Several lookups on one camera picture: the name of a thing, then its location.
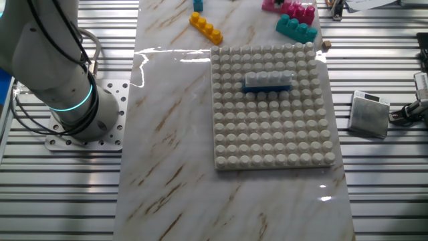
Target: marble surface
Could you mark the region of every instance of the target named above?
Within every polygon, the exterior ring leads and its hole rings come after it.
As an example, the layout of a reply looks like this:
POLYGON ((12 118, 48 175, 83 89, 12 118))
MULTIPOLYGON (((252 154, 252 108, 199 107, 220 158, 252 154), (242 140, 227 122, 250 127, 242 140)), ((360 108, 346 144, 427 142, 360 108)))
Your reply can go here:
MULTIPOLYGON (((205 1, 224 45, 294 43, 260 0, 205 1)), ((209 48, 190 0, 140 2, 114 240, 354 240, 342 161, 214 169, 209 48)))

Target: mounting plate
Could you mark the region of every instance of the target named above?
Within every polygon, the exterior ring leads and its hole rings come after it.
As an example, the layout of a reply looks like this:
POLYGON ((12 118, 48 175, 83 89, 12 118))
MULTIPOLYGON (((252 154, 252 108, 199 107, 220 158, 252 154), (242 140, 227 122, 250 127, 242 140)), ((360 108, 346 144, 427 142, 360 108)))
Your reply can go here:
MULTIPOLYGON (((126 112, 128 107, 129 80, 97 80, 99 87, 110 91, 119 104, 118 120, 114 127, 100 140, 83 143, 73 137, 47 136, 45 146, 50 151, 121 151, 125 133, 126 112)), ((61 124, 51 116, 49 129, 62 132, 61 124)))

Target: teal lego brick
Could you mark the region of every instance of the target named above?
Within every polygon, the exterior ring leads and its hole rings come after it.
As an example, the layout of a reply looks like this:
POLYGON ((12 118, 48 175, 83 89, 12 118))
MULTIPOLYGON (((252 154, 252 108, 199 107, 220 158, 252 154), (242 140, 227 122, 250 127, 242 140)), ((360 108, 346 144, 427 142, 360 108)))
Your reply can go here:
POLYGON ((290 19, 290 16, 287 14, 281 16, 276 25, 276 31, 302 44, 314 42, 318 34, 316 29, 309 28, 306 23, 299 24, 297 19, 290 19))
POLYGON ((193 0, 193 11, 203 11, 203 0, 193 0))

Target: small brown object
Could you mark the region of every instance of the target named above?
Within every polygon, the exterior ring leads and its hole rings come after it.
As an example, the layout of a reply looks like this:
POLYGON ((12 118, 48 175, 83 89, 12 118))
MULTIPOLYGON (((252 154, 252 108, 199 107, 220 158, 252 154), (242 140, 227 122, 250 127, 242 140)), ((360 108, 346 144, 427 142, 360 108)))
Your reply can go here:
POLYGON ((332 43, 330 41, 325 41, 322 43, 322 49, 329 50, 332 47, 332 43))

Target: pink lego brick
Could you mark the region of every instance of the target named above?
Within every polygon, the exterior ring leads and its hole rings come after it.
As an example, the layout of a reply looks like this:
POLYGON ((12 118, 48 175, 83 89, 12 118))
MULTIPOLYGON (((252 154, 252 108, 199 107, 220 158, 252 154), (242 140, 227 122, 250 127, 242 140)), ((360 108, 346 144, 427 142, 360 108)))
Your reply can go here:
POLYGON ((276 13, 287 14, 290 19, 297 19, 299 23, 311 25, 315 18, 315 7, 309 6, 306 9, 299 0, 284 0, 281 5, 275 4, 274 0, 263 0, 261 6, 263 10, 273 11, 276 13))

